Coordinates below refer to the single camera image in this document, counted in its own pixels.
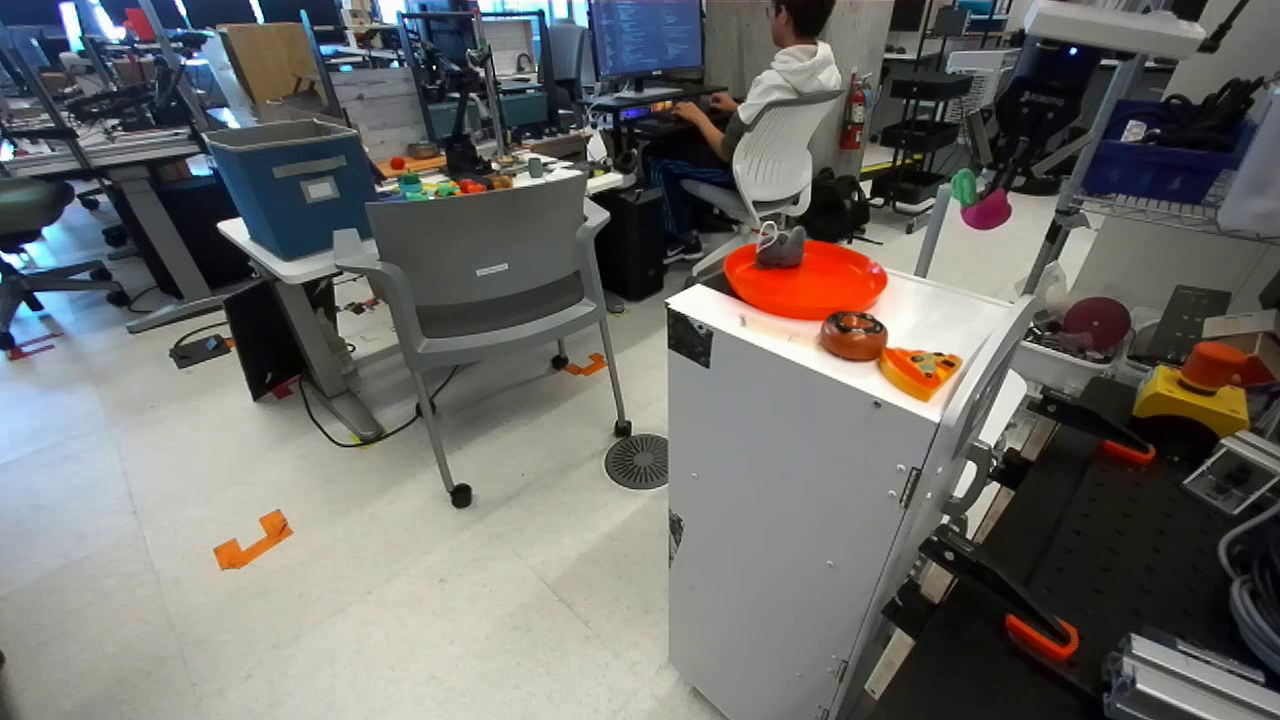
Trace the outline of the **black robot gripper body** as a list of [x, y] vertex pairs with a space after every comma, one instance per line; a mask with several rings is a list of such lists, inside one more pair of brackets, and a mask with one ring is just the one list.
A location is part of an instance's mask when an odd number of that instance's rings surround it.
[[1061, 166], [1049, 143], [1080, 115], [1100, 58], [1080, 45], [1028, 45], [995, 97], [993, 171], [1004, 187], [1051, 196]]

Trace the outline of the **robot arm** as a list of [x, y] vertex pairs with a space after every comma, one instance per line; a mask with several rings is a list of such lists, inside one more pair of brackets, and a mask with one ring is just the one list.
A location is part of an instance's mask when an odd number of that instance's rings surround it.
[[993, 105], [993, 177], [1019, 193], [1051, 187], [1083, 153], [1104, 77], [1128, 62], [1185, 62], [1203, 41], [1207, 29], [1171, 0], [1031, 0]]

